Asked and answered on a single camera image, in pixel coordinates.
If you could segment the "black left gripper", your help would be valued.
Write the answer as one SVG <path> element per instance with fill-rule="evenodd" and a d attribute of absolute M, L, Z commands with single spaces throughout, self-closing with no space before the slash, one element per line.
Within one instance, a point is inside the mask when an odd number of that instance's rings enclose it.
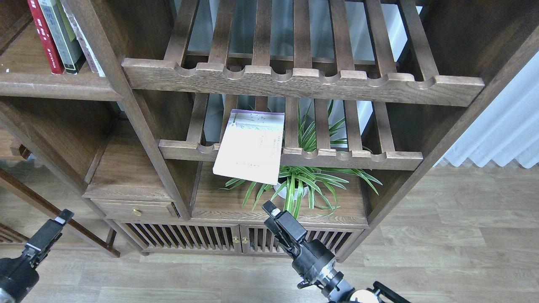
<path fill-rule="evenodd" d="M 73 213 L 64 209 L 56 218 L 49 219 L 26 243 L 17 258 L 2 258 L 0 261 L 0 301 L 20 303 L 39 281 L 36 270 L 48 251 L 61 237 L 64 226 L 72 219 Z"/>

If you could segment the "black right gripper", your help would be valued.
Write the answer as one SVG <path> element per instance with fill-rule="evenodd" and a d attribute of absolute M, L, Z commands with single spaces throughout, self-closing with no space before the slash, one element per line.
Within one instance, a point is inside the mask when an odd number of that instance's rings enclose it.
<path fill-rule="evenodd" d="M 282 212 L 272 201 L 262 209 L 269 215 L 265 226 L 274 234 L 280 247 L 293 259 L 291 266 L 303 278 L 299 287 L 326 287 L 337 274 L 335 254 L 318 239 L 307 240 L 306 229 L 289 213 Z"/>

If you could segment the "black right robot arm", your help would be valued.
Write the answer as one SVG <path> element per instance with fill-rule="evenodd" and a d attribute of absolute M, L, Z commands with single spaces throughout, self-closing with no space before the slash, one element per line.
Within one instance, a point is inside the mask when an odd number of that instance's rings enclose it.
<path fill-rule="evenodd" d="M 271 201 L 264 203 L 262 209 L 269 215 L 264 225 L 293 259 L 291 266 L 303 279 L 299 289 L 317 286 L 330 303 L 383 303 L 383 298 L 393 303 L 408 302 L 378 281 L 372 288 L 352 287 L 344 274 L 335 270 L 336 257 L 331 250 L 318 239 L 308 240 L 306 229 L 288 211 L 281 211 Z"/>

